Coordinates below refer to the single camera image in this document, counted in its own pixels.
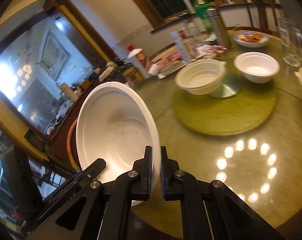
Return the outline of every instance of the thermos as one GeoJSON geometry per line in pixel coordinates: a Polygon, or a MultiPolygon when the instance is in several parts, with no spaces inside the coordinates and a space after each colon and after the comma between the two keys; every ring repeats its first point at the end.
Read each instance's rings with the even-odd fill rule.
{"type": "Polygon", "coordinates": [[[206,10],[207,16],[210,19],[212,28],[217,35],[217,41],[219,45],[225,46],[226,48],[231,47],[230,37],[227,33],[226,26],[220,16],[219,10],[210,8],[206,10]]]}

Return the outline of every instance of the plate of food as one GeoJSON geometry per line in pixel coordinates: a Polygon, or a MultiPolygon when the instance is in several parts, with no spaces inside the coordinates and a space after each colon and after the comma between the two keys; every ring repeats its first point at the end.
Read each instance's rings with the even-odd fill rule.
{"type": "Polygon", "coordinates": [[[269,38],[259,32],[242,32],[233,36],[233,39],[240,45],[248,48],[260,48],[265,46],[269,38]]]}

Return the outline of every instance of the orange hose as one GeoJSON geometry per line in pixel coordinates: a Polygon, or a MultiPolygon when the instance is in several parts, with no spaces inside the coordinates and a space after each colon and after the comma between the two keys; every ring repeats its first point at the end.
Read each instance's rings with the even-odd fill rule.
{"type": "Polygon", "coordinates": [[[74,160],[74,157],[73,157],[73,154],[72,154],[72,148],[71,148],[71,138],[72,138],[72,134],[74,132],[74,129],[76,127],[77,122],[78,122],[78,119],[76,118],[74,120],[74,122],[72,123],[70,129],[69,129],[68,135],[66,137],[66,150],[68,152],[68,157],[69,157],[69,160],[70,160],[70,163],[71,163],[72,167],[75,170],[80,171],[81,169],[77,165],[76,161],[74,160]]]}

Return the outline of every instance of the metal canister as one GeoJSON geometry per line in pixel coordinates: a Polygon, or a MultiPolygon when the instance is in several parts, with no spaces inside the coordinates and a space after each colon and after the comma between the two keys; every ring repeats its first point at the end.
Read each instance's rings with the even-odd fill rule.
{"type": "Polygon", "coordinates": [[[230,37],[227,33],[226,26],[220,16],[219,10],[216,8],[210,8],[206,10],[206,13],[217,35],[218,44],[230,48],[230,37]]]}
{"type": "Polygon", "coordinates": [[[122,76],[130,84],[131,87],[138,85],[143,80],[143,77],[140,72],[134,67],[131,67],[124,71],[122,76]]]}

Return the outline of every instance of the blue and white plate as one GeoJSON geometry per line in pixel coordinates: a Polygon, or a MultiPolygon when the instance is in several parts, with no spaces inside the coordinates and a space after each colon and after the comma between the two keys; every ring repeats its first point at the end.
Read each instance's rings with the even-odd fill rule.
{"type": "Polygon", "coordinates": [[[238,43],[242,46],[248,47],[248,48],[260,48],[260,47],[265,46],[269,41],[269,38],[265,34],[260,33],[260,32],[242,32],[242,33],[238,33],[238,34],[233,36],[233,39],[236,41],[236,43],[238,43]],[[257,43],[245,42],[245,41],[240,40],[241,38],[245,38],[245,36],[248,36],[252,33],[261,34],[262,39],[257,43]]]}

